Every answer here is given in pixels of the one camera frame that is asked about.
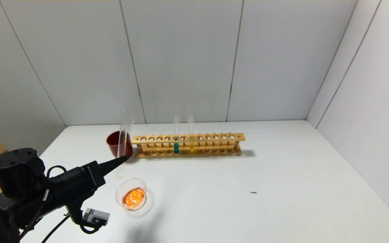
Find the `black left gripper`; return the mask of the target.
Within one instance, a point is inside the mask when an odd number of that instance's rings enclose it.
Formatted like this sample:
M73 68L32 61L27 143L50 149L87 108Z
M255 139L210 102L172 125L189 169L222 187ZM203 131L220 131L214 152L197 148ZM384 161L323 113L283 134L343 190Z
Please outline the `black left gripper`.
M100 164L93 161L70 169L48 180L50 193L55 200L85 200L105 184L104 176L128 159L128 156L122 156Z

